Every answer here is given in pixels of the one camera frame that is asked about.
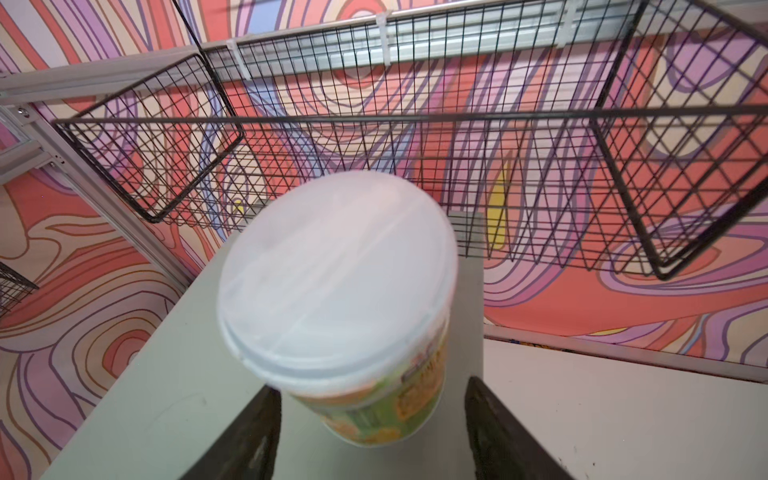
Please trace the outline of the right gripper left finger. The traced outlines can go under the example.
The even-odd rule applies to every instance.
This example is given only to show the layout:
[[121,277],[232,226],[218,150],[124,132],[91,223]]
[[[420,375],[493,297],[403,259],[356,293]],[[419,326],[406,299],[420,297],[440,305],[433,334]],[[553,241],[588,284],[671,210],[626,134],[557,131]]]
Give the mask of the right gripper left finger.
[[271,479],[281,406],[280,392],[262,387],[182,479]]

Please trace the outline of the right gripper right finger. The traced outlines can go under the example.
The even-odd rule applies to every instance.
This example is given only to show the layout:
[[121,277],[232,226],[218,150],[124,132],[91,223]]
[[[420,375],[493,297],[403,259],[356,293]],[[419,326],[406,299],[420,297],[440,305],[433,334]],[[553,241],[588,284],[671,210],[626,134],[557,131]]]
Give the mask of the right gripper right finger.
[[469,378],[464,409],[477,479],[571,477],[481,378]]

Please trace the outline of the orange green lidded can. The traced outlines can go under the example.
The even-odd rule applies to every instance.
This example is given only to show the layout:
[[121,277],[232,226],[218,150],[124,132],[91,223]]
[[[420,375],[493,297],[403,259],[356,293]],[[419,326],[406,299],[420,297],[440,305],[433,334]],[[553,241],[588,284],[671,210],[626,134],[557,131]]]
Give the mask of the orange green lidded can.
[[458,276],[438,203],[386,173],[348,171],[271,202],[235,239],[216,311],[231,354],[337,436],[379,447],[435,411]]

